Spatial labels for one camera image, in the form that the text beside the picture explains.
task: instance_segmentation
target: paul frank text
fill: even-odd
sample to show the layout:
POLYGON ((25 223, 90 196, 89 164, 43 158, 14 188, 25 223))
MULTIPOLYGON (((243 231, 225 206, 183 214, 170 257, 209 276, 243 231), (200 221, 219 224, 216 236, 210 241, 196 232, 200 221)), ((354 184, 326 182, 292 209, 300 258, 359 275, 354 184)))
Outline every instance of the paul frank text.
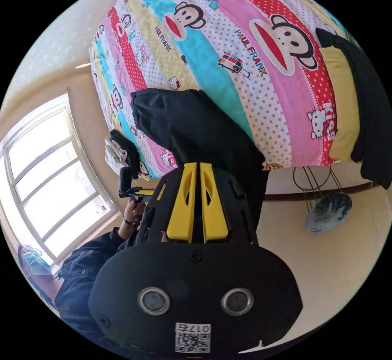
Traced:
POLYGON ((165 39, 165 36, 162 34, 162 31, 159 29, 158 26, 155 26, 155 32, 158 35, 158 37, 160 38, 160 40, 162 41, 162 44, 164 45, 166 51, 169 52, 172 49, 172 47, 167 42, 167 40, 165 39))
POLYGON ((241 40, 241 42, 244 44, 245 48, 248 50, 249 55, 252 57, 254 64, 257 67, 260 75, 263 76, 264 74, 268 74, 267 70, 264 66, 264 63, 260 59, 257 51, 252 46, 249 39, 244 35, 244 33, 242 33, 242 31, 240 29, 237 29, 234 33, 237 33, 237 37, 241 40))

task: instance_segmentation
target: window frame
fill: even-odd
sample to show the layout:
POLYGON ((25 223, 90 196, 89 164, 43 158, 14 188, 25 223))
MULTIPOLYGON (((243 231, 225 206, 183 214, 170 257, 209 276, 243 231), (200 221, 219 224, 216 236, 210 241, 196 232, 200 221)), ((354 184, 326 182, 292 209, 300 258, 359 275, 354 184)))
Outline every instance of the window frame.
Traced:
MULTIPOLYGON (((102 184, 98 180, 97 176, 94 173, 94 170, 92 169, 84 151, 82 148, 82 145, 80 143, 80 140, 77 136, 76 128, 74 125, 74 121, 72 118, 70 106, 69 106, 69 100, 68 100, 68 91, 65 92, 64 95, 61 95, 60 97, 64 96, 64 100, 62 100, 60 103, 56 101, 56 104, 54 104, 51 108, 43 111, 40 114, 37 114, 33 119, 31 119, 29 122, 27 122, 24 125, 21 125, 20 128, 18 128, 14 134, 4 142, 4 145, 2 149, 0 150, 0 157, 4 157, 4 164, 5 164, 5 171, 7 175, 7 181, 8 185, 13 197, 13 202, 22 218, 24 223, 26 224, 27 229, 31 233, 31 235, 34 237, 34 239, 37 241, 38 245, 40 248, 53 260, 53 263, 51 264, 52 268, 55 268, 58 266, 65 258, 68 256, 73 249, 77 248, 86 238, 91 236, 96 230, 98 230, 100 227, 102 227, 107 221, 110 219, 114 218, 118 214, 118 209, 116 205, 113 203, 113 201, 110 199, 109 195, 106 193, 104 190, 102 184), (27 165, 25 169, 21 171, 20 174, 18 174, 15 178, 12 174, 12 169, 11 169, 11 162, 9 158, 9 151, 10 149, 28 132, 30 132, 34 127, 38 126, 45 120, 51 118, 52 116, 55 116, 61 112, 64 112, 66 122, 68 125, 70 137, 67 137, 66 139, 62 140, 61 142, 58 142, 57 144, 51 146, 49 149, 47 149, 45 152, 40 154, 37 158, 35 158, 30 164, 27 165), (20 198, 16 185, 18 184, 18 181, 23 178, 35 165, 37 165, 39 162, 41 162, 43 159, 48 157, 50 154, 55 152, 57 149, 59 149, 62 146, 65 146, 67 143, 72 143, 72 146, 76 152, 76 158, 71 160, 69 163, 63 165, 60 169, 55 171, 52 175, 50 175, 48 178, 46 178, 43 182, 41 182, 33 191, 30 192, 30 194, 25 197, 23 200, 20 198), (57 223, 55 223, 51 229, 43 236, 41 237, 36 229, 34 228, 33 224, 31 223, 30 219, 28 218, 24 206, 28 202, 28 200, 35 195, 44 185, 46 185, 49 181, 54 179, 56 176, 58 176, 60 173, 62 173, 64 170, 69 168, 71 165, 80 162, 83 170, 85 171, 87 178, 91 182, 92 186, 95 189, 95 192, 92 193, 90 196, 85 198, 82 202, 80 202, 77 206, 75 206, 73 209, 71 209, 65 216, 59 219, 57 223), (105 203, 109 206, 109 209, 107 213, 105 213, 99 220, 97 220, 93 225, 91 225, 89 228, 87 228, 83 233, 78 236, 76 239, 74 239, 60 254, 59 256, 55 256, 54 253, 49 249, 48 246, 45 245, 45 241, 56 232, 57 229, 61 227, 62 224, 64 224, 69 218, 71 218, 75 213, 77 213, 80 209, 82 209, 84 206, 86 206, 89 202, 93 201, 96 197, 101 196, 105 203)), ((12 232, 12 235, 20 244, 18 236, 15 234, 14 229, 9 223, 7 213, 4 211, 4 208, 1 204, 0 201, 0 208, 4 214, 4 217, 7 221, 7 226, 12 232)))

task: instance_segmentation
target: bed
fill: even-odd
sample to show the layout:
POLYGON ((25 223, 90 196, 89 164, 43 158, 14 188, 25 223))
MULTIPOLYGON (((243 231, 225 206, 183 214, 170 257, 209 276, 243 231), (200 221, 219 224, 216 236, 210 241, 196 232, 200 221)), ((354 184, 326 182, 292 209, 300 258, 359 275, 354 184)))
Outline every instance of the bed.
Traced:
POLYGON ((161 178, 175 158, 135 128, 130 94, 202 89, 266 169, 330 166, 336 104, 316 28, 348 38, 312 0, 118 0, 89 49, 108 127, 137 146, 141 176, 161 178))

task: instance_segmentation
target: person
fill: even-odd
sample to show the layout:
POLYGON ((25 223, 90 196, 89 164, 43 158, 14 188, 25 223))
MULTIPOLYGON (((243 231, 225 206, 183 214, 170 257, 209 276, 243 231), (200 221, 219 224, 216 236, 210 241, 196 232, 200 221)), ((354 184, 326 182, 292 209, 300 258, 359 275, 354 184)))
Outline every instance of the person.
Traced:
POLYGON ((121 226, 74 250, 57 272, 58 278, 54 277, 39 251, 30 246, 18 247, 18 261, 23 273, 46 303, 56 309, 60 318, 85 338, 121 356, 128 354, 129 350, 124 352, 104 336, 87 304, 101 267, 118 250, 135 241, 144 210, 145 204, 136 205, 130 199, 121 226))

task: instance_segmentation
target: blue stripe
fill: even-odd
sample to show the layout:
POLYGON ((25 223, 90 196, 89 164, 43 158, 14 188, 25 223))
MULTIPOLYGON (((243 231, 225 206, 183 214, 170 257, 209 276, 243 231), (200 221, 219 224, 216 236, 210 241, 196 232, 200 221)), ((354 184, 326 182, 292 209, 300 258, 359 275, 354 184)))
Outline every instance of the blue stripe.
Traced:
MULTIPOLYGON (((176 3, 171 0, 143 0, 162 21, 164 14, 173 13, 176 3)), ((184 55, 200 89, 229 115, 253 140, 252 130, 238 96, 236 87, 226 69, 218 67, 223 54, 217 54, 201 30, 187 28, 184 41, 175 41, 179 52, 184 55)))
MULTIPOLYGON (((101 69, 103 72, 103 76, 105 77, 106 84, 109 88, 109 94, 111 94, 111 92, 113 91, 114 84, 113 84, 111 77, 110 77, 110 71, 109 71, 109 67, 106 62, 105 51, 102 47, 101 39, 95 38, 95 42, 97 44, 98 53, 100 55, 98 57, 99 63, 101 65, 101 69)), ((122 129, 123 134, 125 135, 126 138, 128 138, 136 146, 136 148, 139 152, 140 160, 143 161, 143 163, 145 164, 145 166, 146 166, 148 172, 150 173, 150 175, 152 176, 152 178, 158 179, 158 177, 154 174, 154 172, 152 172, 151 168, 146 164, 146 159, 144 158, 141 149, 139 148, 138 144, 136 143, 136 138, 133 135, 133 133, 131 132, 131 128, 130 128, 122 110, 120 108, 118 108, 118 111, 119 111, 119 113, 118 113, 117 118, 121 124, 121 129, 122 129)))
POLYGON ((346 33, 346 29, 345 29, 345 27, 341 24, 341 22, 340 22, 337 18, 335 18, 335 17, 334 17, 327 9, 325 9, 323 6, 321 6, 320 4, 319 4, 319 6, 320 6, 320 7, 330 16, 330 18, 332 19, 332 21, 334 21, 335 24, 339 26, 339 28, 342 30, 342 32, 343 32, 343 33, 346 33))

